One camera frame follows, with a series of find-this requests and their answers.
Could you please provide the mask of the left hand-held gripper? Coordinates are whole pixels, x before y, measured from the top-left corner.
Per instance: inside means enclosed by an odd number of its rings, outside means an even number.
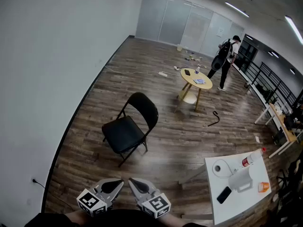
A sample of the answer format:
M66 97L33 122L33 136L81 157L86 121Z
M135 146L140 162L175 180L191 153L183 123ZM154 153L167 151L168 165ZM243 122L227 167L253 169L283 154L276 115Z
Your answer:
M77 197L78 206L91 217L107 212L124 186L122 179L107 178L97 182L95 187L85 189Z

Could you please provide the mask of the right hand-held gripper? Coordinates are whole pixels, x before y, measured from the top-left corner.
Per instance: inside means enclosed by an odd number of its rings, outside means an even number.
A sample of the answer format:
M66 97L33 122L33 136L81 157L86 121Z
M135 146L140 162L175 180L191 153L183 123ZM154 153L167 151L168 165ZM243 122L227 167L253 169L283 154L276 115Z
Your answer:
M142 178L129 178L128 184L141 211L153 218L159 218L170 212L170 201L152 182Z

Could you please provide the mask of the black folding chair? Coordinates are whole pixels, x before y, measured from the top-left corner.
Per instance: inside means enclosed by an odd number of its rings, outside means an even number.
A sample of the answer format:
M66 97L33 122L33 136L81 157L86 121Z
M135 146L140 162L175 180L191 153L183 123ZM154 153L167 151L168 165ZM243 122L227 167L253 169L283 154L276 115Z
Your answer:
M146 121L148 126L146 133L143 133L131 116L125 114L125 108L128 105L134 107ZM117 118L102 126L103 141L107 141L111 149L120 156L128 152L126 157L122 157L123 161L118 165L119 167L140 145L143 144L145 151L148 151L146 138L156 126L158 118L156 105L144 93L135 92L129 97Z

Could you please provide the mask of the person's left forearm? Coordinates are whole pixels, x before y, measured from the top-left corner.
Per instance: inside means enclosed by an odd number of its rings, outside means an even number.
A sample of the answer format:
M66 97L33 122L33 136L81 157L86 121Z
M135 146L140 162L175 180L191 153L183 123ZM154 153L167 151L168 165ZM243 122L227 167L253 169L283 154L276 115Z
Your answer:
M85 227L95 220L82 210L65 213L64 216L71 222L68 227Z

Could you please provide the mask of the black office chair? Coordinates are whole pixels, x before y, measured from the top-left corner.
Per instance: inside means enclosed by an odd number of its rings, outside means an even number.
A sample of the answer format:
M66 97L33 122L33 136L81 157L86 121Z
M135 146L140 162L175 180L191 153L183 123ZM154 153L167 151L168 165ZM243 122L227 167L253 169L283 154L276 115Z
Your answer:
M280 189L273 197L273 201L282 201L282 207L278 213L283 218L297 216L300 210L299 188L303 184L303 158L292 162L288 170L288 185Z

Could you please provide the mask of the person's black clothing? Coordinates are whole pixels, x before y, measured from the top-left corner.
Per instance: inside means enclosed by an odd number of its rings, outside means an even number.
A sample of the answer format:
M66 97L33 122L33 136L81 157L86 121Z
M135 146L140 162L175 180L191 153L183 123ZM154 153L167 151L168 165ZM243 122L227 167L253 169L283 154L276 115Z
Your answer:
M153 218L141 210L116 209L93 217L95 220L85 227L166 227L161 217ZM39 213L24 227L68 227L70 223L64 214ZM206 226L189 222L183 227Z

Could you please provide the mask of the white cylindrical appliance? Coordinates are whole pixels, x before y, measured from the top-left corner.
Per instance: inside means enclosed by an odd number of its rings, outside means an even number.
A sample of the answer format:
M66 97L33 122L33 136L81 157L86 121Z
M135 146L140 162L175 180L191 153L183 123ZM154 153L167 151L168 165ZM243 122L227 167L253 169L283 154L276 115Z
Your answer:
M252 189L253 179L250 176L250 168L239 170L229 177L228 184L231 190L236 190L238 193Z

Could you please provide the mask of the black bent bar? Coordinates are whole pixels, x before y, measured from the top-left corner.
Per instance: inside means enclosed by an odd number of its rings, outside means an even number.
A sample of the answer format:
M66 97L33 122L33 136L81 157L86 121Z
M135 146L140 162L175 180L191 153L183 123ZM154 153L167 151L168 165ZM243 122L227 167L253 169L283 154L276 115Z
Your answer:
M218 113L216 111L213 111L213 115L217 118L217 121L215 121L214 123L211 123L208 125L208 127L217 124L220 121L220 117L218 116Z

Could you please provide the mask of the white rectangular table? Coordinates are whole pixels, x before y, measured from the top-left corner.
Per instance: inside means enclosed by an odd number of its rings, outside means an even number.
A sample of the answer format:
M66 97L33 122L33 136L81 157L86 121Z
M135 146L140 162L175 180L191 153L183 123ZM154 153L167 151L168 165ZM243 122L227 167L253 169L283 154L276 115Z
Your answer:
M229 177L241 170L235 171L234 169L248 155L250 155L249 152L229 156L206 157L204 163L198 169L189 171L185 177L179 179L178 184L184 184L195 176L205 173L212 206L212 213L210 214L183 214L181 217L190 220L212 220L214 225L218 225L243 214L267 197L271 193L271 188L266 192L258 192L258 183L269 182L266 166L261 157L248 167L253 179L253 188L242 193L232 190L223 204L217 201L219 194L226 186L229 186Z

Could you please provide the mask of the red label plastic bottle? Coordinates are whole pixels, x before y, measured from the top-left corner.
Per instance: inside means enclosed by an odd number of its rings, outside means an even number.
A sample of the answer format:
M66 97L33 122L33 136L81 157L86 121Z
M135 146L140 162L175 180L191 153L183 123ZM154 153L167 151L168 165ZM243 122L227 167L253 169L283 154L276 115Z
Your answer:
M241 161L241 166L242 167L248 167L248 166L250 166L256 160L258 160L259 158L261 158L264 152L266 152L266 148L265 147L262 147L262 148L259 148L259 149L255 150L255 151L253 151L250 155L248 155L246 158L244 158Z

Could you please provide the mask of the round yellow side table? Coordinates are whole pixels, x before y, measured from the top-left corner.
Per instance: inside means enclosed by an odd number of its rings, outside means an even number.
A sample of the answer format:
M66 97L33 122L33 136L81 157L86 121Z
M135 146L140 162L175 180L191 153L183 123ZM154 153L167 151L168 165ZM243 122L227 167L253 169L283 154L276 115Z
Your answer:
M190 76L186 75L184 70L190 71ZM199 72L199 74L195 74L195 69L191 68L180 68L179 69L181 77L186 81L186 84L182 88L181 91L179 91L177 99L179 100L178 105L176 106L176 109L174 112L176 112L182 102L188 103L188 104L195 104L195 111L198 109L199 105L199 99L201 96L201 93L203 90L210 90L213 87L212 81L203 73ZM205 84L196 84L193 79L203 79L205 80ZM190 92L192 87L198 88L198 94L197 96Z

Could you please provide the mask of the wooden desk with white legs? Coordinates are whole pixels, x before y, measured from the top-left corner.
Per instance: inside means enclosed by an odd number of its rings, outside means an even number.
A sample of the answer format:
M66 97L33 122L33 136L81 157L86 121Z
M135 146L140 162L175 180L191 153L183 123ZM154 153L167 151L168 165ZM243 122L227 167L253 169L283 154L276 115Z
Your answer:
M294 144L295 141L297 141L297 137L295 136L295 134L293 133L293 131L291 130L287 130L286 125L284 124L284 119L285 116L284 115L280 115L278 110L276 109L275 105L272 103L269 103L268 107L262 112L262 114L257 118L257 120L254 122L255 124L257 124L260 119L268 112L271 111L272 112L272 116L270 117L270 119L266 122L266 125L273 120L274 118L277 118L283 134L286 138L286 142L280 146L274 153L272 153L268 158L272 158L275 155L281 155L286 149L288 149L291 145Z

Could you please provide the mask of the black metal railing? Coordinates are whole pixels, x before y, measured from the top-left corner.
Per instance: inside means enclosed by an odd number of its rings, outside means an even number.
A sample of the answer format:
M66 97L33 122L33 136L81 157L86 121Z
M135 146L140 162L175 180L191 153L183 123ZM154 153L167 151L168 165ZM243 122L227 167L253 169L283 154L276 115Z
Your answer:
M257 91L263 96L266 103L277 103L290 109L296 97L288 86L265 64L257 66L251 62L246 69L247 76Z

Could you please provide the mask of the black framed glass door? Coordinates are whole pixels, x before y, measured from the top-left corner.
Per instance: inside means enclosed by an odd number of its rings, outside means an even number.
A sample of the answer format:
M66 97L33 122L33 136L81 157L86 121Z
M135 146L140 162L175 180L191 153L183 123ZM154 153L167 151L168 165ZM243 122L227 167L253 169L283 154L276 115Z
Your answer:
M250 63L253 61L257 52L258 50L253 43L253 38L250 35L246 34L239 47L239 54L237 55L235 64L240 70L245 72Z

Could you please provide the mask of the ceiling light strip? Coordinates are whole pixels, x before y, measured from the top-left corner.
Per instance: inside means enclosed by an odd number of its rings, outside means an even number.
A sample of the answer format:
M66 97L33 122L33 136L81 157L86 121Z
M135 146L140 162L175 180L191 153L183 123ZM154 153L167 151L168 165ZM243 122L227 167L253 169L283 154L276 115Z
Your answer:
M293 32L295 33L295 35L298 38L298 40L300 41L300 43L303 45L303 37L301 36L301 33L298 30L298 28L296 27L294 21L289 16L285 16L285 19L288 22L288 24L290 25L290 27L292 28Z
M234 10L236 10L237 12L241 13L242 15L244 15L245 17L250 17L245 11L240 10L239 8L237 8L236 6L232 5L229 2L225 2L225 4L231 8L233 8Z

